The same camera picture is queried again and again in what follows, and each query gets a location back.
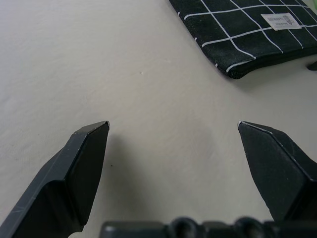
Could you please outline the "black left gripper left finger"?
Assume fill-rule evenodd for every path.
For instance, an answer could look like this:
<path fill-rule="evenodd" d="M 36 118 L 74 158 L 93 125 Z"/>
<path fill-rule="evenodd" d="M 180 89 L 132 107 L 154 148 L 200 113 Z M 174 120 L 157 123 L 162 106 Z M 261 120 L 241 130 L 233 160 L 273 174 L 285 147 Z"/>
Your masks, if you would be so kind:
<path fill-rule="evenodd" d="M 0 238 L 68 238 L 83 231 L 101 179 L 108 132 L 108 121 L 74 132 L 0 225 Z"/>

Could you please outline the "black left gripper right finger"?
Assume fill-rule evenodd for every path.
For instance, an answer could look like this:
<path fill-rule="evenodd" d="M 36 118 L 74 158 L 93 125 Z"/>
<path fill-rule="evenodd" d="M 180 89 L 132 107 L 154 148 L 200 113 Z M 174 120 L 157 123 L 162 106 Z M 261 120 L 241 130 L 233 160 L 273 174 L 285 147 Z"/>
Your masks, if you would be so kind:
<path fill-rule="evenodd" d="M 317 221 L 317 163 L 283 131 L 238 123 L 253 181 L 275 221 Z"/>

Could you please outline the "black grid-pattern pouch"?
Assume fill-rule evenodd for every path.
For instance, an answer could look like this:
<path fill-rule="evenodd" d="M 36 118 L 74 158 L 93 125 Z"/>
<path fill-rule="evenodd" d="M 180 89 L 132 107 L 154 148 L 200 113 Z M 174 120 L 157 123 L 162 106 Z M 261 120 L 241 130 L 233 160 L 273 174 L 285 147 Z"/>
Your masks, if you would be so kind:
<path fill-rule="evenodd" d="M 302 0 L 169 0 L 225 76 L 317 54 L 317 14 Z"/>

